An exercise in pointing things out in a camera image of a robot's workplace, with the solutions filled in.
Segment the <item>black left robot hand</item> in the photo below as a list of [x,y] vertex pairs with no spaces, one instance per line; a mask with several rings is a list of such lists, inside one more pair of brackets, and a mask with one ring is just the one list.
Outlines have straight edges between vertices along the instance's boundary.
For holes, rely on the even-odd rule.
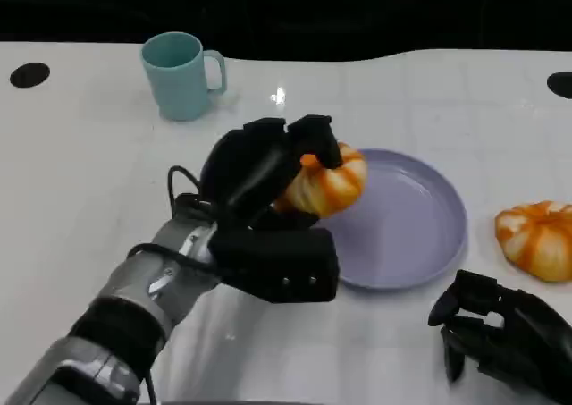
[[318,216],[297,208],[274,206],[301,170],[303,155],[334,169],[341,151],[332,132],[332,117],[309,114],[287,124],[265,117],[224,134],[200,173],[200,197],[214,207],[222,229],[301,230]]

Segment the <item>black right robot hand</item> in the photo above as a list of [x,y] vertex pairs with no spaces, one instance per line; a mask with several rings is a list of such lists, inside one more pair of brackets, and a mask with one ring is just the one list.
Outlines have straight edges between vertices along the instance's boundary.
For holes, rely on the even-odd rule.
[[467,358],[480,373],[524,386],[559,404],[571,402],[571,325],[539,297],[466,270],[435,302],[450,384]]

